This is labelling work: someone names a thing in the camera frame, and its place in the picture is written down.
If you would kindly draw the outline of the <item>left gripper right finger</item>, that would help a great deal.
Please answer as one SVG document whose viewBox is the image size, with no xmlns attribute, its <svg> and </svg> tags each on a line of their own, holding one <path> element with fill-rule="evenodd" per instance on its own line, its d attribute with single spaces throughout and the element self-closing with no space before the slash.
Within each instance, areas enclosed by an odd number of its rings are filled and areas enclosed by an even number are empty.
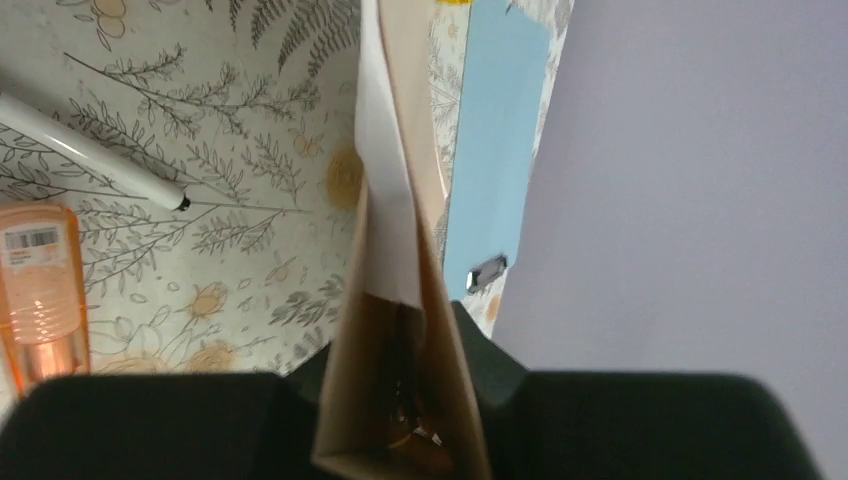
<svg viewBox="0 0 848 480">
<path fill-rule="evenodd" d="M 730 374 L 531 371 L 454 302 L 498 479 L 817 479 L 778 399 Z"/>
</svg>

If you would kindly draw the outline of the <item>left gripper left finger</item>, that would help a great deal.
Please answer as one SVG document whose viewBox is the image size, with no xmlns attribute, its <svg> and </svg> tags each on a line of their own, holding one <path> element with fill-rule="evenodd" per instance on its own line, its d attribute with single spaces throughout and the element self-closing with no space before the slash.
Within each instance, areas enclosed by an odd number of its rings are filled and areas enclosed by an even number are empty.
<svg viewBox="0 0 848 480">
<path fill-rule="evenodd" d="M 50 380 L 1 429 L 5 479 L 320 479 L 311 462 L 327 360 L 292 373 Z"/>
</svg>

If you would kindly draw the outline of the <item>light blue folder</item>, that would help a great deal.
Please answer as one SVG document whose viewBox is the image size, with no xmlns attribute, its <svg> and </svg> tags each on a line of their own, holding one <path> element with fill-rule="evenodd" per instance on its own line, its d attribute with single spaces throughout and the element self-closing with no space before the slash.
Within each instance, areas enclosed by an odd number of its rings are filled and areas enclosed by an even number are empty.
<svg viewBox="0 0 848 480">
<path fill-rule="evenodd" d="M 472 4 L 444 250 L 452 300 L 483 286 L 479 266 L 516 261 L 548 47 L 519 8 Z"/>
</svg>

